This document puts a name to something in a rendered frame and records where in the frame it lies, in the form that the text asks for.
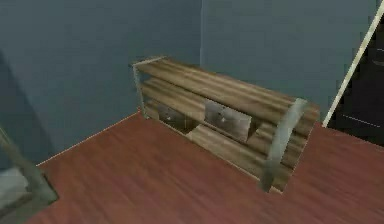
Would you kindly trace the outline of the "brown wooden low shelf cabinet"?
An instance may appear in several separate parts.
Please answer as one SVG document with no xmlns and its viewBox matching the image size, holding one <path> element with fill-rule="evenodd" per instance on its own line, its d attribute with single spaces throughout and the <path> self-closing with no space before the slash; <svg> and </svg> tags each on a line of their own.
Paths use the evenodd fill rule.
<svg viewBox="0 0 384 224">
<path fill-rule="evenodd" d="M 140 110 L 282 193 L 320 117 L 317 105 L 167 56 L 132 64 Z"/>
</svg>

